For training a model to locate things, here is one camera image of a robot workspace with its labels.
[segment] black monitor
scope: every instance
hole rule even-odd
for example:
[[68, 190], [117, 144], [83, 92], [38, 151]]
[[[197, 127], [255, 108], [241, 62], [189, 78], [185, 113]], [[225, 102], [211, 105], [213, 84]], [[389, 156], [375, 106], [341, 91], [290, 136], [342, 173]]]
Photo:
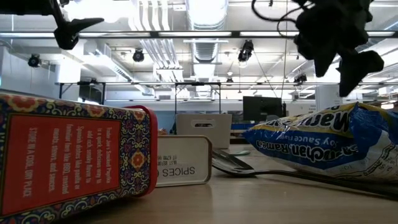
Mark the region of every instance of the black monitor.
[[273, 97], [244, 96], [243, 120], [267, 121], [267, 116], [284, 117], [282, 99]]

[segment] office desk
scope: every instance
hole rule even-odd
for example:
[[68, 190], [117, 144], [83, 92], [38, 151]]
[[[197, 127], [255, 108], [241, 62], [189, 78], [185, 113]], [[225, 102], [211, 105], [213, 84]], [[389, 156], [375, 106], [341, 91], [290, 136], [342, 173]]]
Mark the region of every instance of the office desk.
[[[251, 146], [240, 157], [257, 169], [287, 169]], [[236, 179], [213, 170], [206, 185], [155, 189], [94, 208], [63, 223], [398, 223], [398, 202], [326, 184], [268, 175]]]

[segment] colorful floral pattern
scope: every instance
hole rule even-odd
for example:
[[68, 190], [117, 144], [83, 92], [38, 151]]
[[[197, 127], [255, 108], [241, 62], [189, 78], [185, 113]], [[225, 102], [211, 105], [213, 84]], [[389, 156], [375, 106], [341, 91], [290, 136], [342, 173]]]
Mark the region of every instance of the colorful floral pattern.
[[149, 188], [150, 117], [141, 110], [121, 110], [103, 106], [83, 105], [67, 101], [45, 100], [22, 96], [0, 95], [0, 170], [4, 168], [4, 136], [10, 113], [43, 114], [76, 118], [104, 118], [121, 121], [119, 166], [120, 188], [58, 203], [11, 217], [0, 217], [0, 224], [49, 223], [127, 195], [144, 194]]

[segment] ceiling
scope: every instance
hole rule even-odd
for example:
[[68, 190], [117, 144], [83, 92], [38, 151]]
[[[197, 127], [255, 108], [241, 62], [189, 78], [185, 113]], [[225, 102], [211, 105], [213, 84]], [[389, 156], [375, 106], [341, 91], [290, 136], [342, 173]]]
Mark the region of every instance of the ceiling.
[[[276, 24], [265, 22], [258, 19], [251, 11], [250, 0], [229, 0], [228, 13], [226, 18], [225, 30], [275, 30]], [[268, 1], [258, 0], [258, 11], [269, 17], [281, 17], [287, 11], [297, 7], [296, 4], [289, 1], [274, 0], [272, 7], [268, 6]], [[121, 18], [115, 23], [103, 22], [90, 27], [86, 31], [114, 31], [130, 30], [127, 17], [131, 15], [129, 7], [126, 7], [129, 1], [115, 1], [114, 7], [108, 7], [108, 13], [117, 13]], [[187, 12], [184, 11], [184, 1], [169, 0], [169, 24], [172, 30], [187, 30]], [[398, 22], [398, 1], [378, 1], [375, 0], [370, 8], [373, 14], [373, 21], [366, 26], [367, 30], [384, 30], [390, 25]], [[293, 13], [291, 17], [296, 18], [298, 13]], [[42, 16], [5, 16], [0, 15], [0, 30], [2, 31], [53, 31], [56, 28], [52, 17]], [[282, 30], [296, 30], [292, 23], [282, 23]], [[232, 72], [235, 82], [257, 82], [264, 75], [271, 79], [271, 82], [281, 82], [283, 74], [292, 73], [297, 67], [303, 64], [305, 59], [298, 55], [295, 44], [291, 40], [285, 39], [252, 39], [254, 43], [255, 54], [249, 59], [246, 68], [238, 66], [238, 51], [244, 43], [244, 39], [225, 39], [228, 43], [220, 44], [217, 65], [215, 70], [215, 80], [225, 82], [227, 73]], [[101, 42], [106, 43], [113, 50], [113, 60], [117, 60], [126, 70], [134, 75], [134, 78], [144, 82], [154, 82], [153, 61], [145, 55], [143, 62], [134, 62], [132, 54], [136, 48], [142, 48], [137, 39], [107, 39]], [[15, 40], [13, 46], [24, 47], [56, 47], [54, 40]], [[177, 53], [178, 61], [183, 69], [183, 77], [188, 80], [194, 76], [192, 69], [192, 55], [190, 44], [184, 44], [183, 39], [174, 39], [174, 47]], [[385, 54], [383, 59], [386, 61], [385, 67], [398, 62], [398, 39], [385, 39], [380, 43], [373, 45], [371, 49]], [[316, 79], [313, 76], [313, 70], [306, 72], [308, 82], [339, 82], [338, 75], [332, 72], [324, 79]], [[100, 73], [100, 76], [112, 77], [112, 71], [101, 68], [94, 69]], [[388, 70], [384, 73], [373, 76], [365, 81], [379, 82], [386, 78], [395, 77], [396, 69]]]

